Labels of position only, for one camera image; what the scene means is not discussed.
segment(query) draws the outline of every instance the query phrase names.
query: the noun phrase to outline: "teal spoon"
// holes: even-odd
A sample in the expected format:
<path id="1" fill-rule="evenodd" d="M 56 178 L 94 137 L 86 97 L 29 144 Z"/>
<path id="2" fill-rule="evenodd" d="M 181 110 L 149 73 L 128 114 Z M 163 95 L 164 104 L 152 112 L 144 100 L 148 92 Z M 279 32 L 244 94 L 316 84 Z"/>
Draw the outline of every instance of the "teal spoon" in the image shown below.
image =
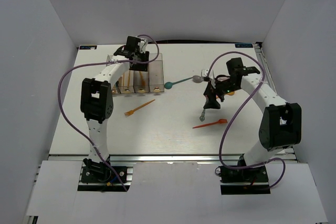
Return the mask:
<path id="1" fill-rule="evenodd" d="M 180 82 L 183 82 L 183 81 L 187 81 L 187 80 L 190 80 L 192 77 L 189 77 L 189 78 L 187 78 L 187 79 L 183 79 L 183 80 L 181 80 L 181 81 L 175 81 L 175 82 L 166 82 L 165 83 L 165 85 L 164 85 L 164 88 L 165 89 L 171 89 L 172 87 L 173 87 L 173 85 L 175 85 L 175 84 L 178 84 L 178 83 L 180 83 Z"/>

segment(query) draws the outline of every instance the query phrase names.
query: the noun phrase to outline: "wall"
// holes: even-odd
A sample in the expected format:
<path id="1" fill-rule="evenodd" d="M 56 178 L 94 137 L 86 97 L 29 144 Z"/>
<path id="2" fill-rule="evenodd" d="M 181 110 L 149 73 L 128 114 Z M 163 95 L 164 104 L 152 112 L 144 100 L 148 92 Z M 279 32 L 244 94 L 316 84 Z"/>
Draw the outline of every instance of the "wall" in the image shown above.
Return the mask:
<path id="1" fill-rule="evenodd" d="M 264 42 L 277 91 L 302 106 L 297 156 L 308 162 L 336 223 L 336 0 L 286 0 Z"/>
<path id="2" fill-rule="evenodd" d="M 79 44 L 160 39 L 263 41 L 284 0 L 50 0 Z"/>
<path id="3" fill-rule="evenodd" d="M 49 0 L 0 0 L 0 219 L 22 223 L 76 48 Z"/>

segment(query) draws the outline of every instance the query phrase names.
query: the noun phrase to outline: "white wall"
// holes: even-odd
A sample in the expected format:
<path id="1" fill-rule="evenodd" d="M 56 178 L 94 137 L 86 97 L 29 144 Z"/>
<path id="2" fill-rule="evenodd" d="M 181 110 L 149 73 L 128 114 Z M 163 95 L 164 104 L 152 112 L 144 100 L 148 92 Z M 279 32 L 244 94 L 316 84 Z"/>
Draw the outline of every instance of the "white wall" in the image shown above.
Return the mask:
<path id="1" fill-rule="evenodd" d="M 336 223 L 336 0 L 286 0 L 264 42 L 277 91 L 302 106 L 302 141 L 330 223 Z"/>
<path id="2" fill-rule="evenodd" d="M 284 0 L 50 0 L 79 44 L 156 39 L 263 41 Z"/>
<path id="3" fill-rule="evenodd" d="M 76 48 L 49 0 L 0 0 L 0 222 L 22 223 Z"/>

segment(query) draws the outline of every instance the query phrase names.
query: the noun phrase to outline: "red spoon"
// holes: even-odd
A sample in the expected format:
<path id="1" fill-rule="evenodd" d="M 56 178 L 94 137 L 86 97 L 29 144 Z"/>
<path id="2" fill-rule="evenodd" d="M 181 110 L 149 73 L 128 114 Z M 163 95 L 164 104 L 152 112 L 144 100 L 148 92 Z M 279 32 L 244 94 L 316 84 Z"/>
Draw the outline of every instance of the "red spoon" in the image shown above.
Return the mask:
<path id="1" fill-rule="evenodd" d="M 206 123 L 206 124 L 202 124 L 202 125 L 199 125 L 199 126 L 195 126 L 195 127 L 193 127 L 193 129 L 201 128 L 201 127 L 207 127 L 207 126 L 214 125 L 214 124 L 219 124 L 219 123 L 227 123 L 227 120 L 226 119 L 219 119 L 217 122 Z"/>

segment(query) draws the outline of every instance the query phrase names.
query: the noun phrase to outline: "sticker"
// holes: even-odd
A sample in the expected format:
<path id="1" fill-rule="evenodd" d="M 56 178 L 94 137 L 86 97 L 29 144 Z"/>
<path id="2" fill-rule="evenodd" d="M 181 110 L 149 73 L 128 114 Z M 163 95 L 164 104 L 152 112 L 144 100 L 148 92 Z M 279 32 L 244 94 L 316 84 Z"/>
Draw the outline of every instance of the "sticker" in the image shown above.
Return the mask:
<path id="1" fill-rule="evenodd" d="M 91 49 L 97 49 L 97 46 L 80 46 L 79 50 L 91 50 Z"/>
<path id="2" fill-rule="evenodd" d="M 252 44 L 235 44 L 235 47 L 236 48 L 253 48 L 253 45 Z"/>

